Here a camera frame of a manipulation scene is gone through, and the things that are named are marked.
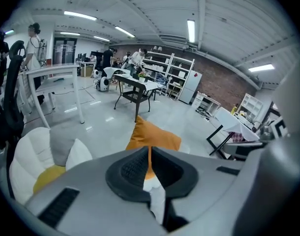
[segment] orange pillow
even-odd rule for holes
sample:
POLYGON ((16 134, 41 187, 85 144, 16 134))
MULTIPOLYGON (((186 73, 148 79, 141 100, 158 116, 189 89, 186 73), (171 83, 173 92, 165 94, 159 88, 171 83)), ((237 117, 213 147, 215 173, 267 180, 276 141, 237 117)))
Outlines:
POLYGON ((180 143, 180 137, 171 132, 162 130, 154 124, 142 119, 140 116, 137 116, 136 125, 126 150, 149 146, 149 168, 145 179, 150 179, 155 176, 152 169, 151 146, 179 150, 180 143))

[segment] yellow pillow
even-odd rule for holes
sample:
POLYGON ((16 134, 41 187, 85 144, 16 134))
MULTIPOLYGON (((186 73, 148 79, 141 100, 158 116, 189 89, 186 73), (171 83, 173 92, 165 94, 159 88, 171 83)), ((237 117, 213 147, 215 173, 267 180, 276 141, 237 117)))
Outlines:
POLYGON ((66 172, 66 167, 53 165, 47 168, 38 176, 35 185, 33 186, 33 194, 41 190, 46 184, 54 181, 57 177, 66 172))
POLYGON ((149 146, 149 168, 145 179, 150 179, 155 176, 152 169, 151 146, 179 150, 180 143, 180 137, 171 132, 162 130, 154 124, 142 119, 140 116, 137 116, 136 125, 126 150, 149 146))

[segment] white ceiling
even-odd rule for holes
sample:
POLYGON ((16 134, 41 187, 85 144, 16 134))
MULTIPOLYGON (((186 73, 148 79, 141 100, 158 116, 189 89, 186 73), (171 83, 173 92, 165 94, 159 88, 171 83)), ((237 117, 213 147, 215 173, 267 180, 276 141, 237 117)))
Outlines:
POLYGON ((51 21, 56 31, 97 35, 118 44, 181 47, 188 39, 187 19, 195 20, 195 43, 186 44, 229 63, 266 87, 276 86, 300 57, 295 28, 276 0, 23 0, 18 11, 8 27, 31 19, 51 21), (98 20, 65 16, 64 10, 98 20), (136 38, 129 38, 115 26, 136 38), (176 41, 182 43, 162 41, 161 34, 180 37, 176 41), (267 63, 275 70, 248 72, 248 68, 267 63))

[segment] computer monitor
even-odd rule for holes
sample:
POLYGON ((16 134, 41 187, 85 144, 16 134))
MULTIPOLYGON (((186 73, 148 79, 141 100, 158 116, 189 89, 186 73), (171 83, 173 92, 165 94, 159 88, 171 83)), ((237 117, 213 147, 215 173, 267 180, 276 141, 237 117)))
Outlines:
POLYGON ((82 55, 82 57, 81 57, 81 61, 85 61, 85 58, 86 58, 86 53, 84 53, 83 55, 82 55))

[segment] black stand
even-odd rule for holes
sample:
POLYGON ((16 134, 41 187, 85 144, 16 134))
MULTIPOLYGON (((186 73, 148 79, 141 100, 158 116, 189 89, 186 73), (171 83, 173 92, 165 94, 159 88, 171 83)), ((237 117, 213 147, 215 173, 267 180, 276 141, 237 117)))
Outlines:
POLYGON ((223 125, 221 125, 220 127, 217 128, 216 131, 214 131, 208 138, 207 138, 207 141, 208 143, 212 146, 212 148, 214 149, 209 155, 212 155, 213 153, 215 152, 218 152, 220 154, 220 156, 223 158, 223 159, 227 159, 224 155, 224 153, 220 150, 223 145, 225 143, 227 143, 227 141, 234 135, 234 132, 231 132, 225 139, 224 141, 219 145, 219 146, 215 146, 215 144, 211 141, 211 138, 214 137, 221 129, 223 128, 223 125))
POLYGON ((116 75, 115 75, 115 79, 118 80, 120 96, 119 96, 119 98, 117 99, 117 101, 115 103, 114 109, 116 109, 116 105, 117 105, 117 102, 119 101, 120 97, 123 96, 127 100, 130 100, 130 102, 134 102, 136 104, 136 117, 138 116, 138 113, 139 113, 140 103, 143 102, 143 101, 148 100, 148 102, 149 102, 149 111, 150 111, 150 109, 151 109, 150 98, 151 98, 151 96, 152 96, 152 94, 155 90, 151 90, 150 95, 146 96, 146 95, 143 94, 143 92, 146 91, 146 87, 145 87, 144 84, 138 83, 136 81, 131 81, 127 78, 124 78, 124 77, 121 77, 121 76, 116 76, 116 75), (130 84, 130 85, 134 86, 133 90, 129 91, 129 92, 122 92, 120 82, 124 82, 124 83, 127 83, 127 84, 130 84))

